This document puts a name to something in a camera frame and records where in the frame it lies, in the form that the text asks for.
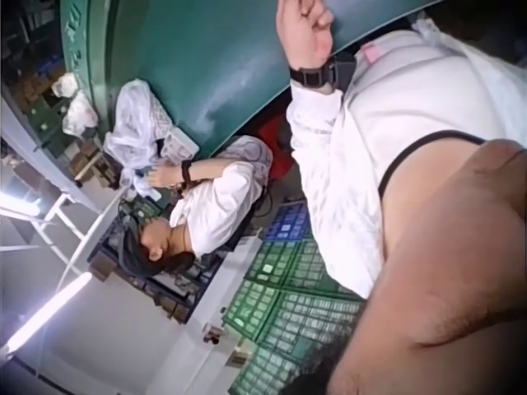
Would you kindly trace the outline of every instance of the neck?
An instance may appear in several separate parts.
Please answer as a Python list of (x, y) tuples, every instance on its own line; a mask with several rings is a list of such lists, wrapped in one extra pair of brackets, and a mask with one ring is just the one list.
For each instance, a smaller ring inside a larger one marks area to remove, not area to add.
[(192, 249), (190, 247), (187, 225), (181, 224), (170, 231), (170, 252), (175, 255), (185, 251), (192, 252)]

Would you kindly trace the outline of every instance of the blue crate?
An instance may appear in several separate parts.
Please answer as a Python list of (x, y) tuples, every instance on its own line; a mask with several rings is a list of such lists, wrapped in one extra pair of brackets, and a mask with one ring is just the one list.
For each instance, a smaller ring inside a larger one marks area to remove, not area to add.
[(266, 241), (299, 241), (311, 235), (310, 215), (306, 202), (284, 204), (278, 209), (265, 235)]

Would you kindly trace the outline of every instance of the pink tag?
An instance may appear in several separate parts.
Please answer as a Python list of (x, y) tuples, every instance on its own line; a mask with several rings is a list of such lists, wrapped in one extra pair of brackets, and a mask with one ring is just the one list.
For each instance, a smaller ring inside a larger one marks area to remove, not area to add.
[(379, 49), (372, 42), (362, 45), (361, 51), (366, 55), (369, 64), (375, 63), (380, 58)]

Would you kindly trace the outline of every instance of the hand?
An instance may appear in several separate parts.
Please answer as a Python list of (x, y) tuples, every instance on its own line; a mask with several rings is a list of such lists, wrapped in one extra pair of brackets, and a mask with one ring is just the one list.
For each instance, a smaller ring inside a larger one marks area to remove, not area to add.
[(181, 167), (174, 165), (160, 165), (148, 173), (148, 184), (154, 188), (171, 188), (183, 182)]
[(278, 37), (293, 70), (325, 65), (333, 47), (332, 22), (323, 0), (278, 0)]

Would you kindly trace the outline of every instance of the green table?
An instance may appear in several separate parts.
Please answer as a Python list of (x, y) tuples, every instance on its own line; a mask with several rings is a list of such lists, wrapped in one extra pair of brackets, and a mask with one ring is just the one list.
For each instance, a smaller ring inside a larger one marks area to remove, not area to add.
[[(328, 0), (335, 50), (437, 0)], [(110, 130), (119, 88), (146, 80), (210, 156), (288, 85), (275, 0), (63, 0), (63, 45)]]

